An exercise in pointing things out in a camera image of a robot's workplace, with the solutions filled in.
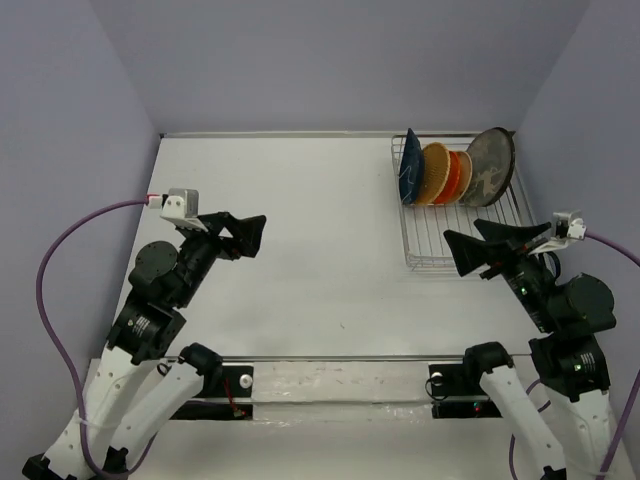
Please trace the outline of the cream plate with prints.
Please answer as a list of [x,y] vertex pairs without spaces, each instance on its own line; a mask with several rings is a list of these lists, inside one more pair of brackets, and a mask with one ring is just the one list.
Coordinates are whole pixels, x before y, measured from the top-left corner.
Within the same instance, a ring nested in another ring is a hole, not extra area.
[[460,163],[460,176],[457,187],[454,191],[454,195],[451,199],[452,202],[458,202],[466,193],[473,174],[473,165],[471,157],[465,151],[455,151]]

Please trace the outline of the grey deer plate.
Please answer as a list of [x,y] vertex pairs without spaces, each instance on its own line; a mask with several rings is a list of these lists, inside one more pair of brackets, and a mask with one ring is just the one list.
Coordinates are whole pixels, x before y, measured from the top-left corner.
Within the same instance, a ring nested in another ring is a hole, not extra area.
[[470,185],[461,198],[467,207],[488,207],[503,195],[503,185],[509,168],[509,144],[506,129],[494,127],[477,135],[467,147],[473,174]]

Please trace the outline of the tan woven round plate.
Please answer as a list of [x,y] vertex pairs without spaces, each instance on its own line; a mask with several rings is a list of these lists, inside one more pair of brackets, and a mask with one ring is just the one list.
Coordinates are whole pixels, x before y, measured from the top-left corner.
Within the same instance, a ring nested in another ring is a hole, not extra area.
[[447,147],[433,142],[423,148],[424,174],[416,200],[417,205],[432,204],[443,192],[451,168],[451,158]]

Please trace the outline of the large teal floral plate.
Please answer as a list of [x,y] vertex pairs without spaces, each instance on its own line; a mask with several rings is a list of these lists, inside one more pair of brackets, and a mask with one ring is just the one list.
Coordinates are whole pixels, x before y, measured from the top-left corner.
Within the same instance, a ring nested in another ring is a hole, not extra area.
[[506,130],[505,135],[509,144],[509,168],[503,185],[503,194],[505,194],[510,187],[516,166],[516,145],[514,141],[515,132]]

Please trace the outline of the dark blue leaf plate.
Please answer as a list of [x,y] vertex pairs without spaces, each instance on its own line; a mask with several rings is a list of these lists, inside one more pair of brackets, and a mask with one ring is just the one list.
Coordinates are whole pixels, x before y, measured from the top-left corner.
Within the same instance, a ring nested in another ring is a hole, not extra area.
[[398,173],[400,200],[404,205],[414,204],[419,196],[425,169],[421,143],[415,132],[409,128]]

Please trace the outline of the orange glossy plate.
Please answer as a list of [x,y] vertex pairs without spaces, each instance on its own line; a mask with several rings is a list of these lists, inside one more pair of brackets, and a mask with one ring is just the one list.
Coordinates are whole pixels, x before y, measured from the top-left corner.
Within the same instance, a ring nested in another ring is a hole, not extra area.
[[456,152],[449,152],[450,168],[447,181],[441,193],[434,199],[436,205],[446,204],[454,196],[461,175],[461,163]]

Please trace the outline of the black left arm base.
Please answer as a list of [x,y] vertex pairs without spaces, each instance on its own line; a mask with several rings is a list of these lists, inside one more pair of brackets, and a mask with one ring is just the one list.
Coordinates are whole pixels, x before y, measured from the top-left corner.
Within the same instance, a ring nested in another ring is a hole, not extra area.
[[203,390],[171,417],[177,421],[243,421],[253,418],[254,366],[225,363],[221,377],[205,381]]

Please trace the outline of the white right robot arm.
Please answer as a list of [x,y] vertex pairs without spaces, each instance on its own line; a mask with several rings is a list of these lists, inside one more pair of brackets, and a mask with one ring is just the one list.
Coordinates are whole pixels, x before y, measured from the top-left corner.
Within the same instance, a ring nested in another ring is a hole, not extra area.
[[579,274],[560,284],[541,255],[582,241],[586,226],[575,213],[518,227],[477,219],[480,235],[447,230],[456,270],[502,277],[541,336],[529,342],[541,385],[555,409],[560,435],[547,425],[498,342],[468,348],[462,384],[484,391],[529,453],[542,479],[603,479],[615,449],[609,422],[610,377],[596,333],[616,325],[614,297],[600,279]]

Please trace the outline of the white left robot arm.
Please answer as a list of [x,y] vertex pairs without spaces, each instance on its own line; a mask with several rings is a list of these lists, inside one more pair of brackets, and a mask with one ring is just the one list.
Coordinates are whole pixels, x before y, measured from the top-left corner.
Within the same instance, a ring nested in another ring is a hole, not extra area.
[[135,398],[185,325],[181,311],[214,262],[255,257],[267,219],[218,212],[171,221],[182,244],[155,241],[138,252],[129,274],[131,291],[95,375],[86,386],[74,386],[77,410],[54,444],[25,462],[26,478],[126,479],[185,403],[230,388],[222,357],[192,343],[159,384],[141,400]]

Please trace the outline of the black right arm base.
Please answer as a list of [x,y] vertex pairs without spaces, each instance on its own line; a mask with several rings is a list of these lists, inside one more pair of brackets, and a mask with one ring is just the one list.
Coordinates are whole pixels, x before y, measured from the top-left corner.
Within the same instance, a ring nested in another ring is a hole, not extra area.
[[461,363],[430,364],[425,392],[434,419],[501,418],[497,406],[478,383],[466,376]]

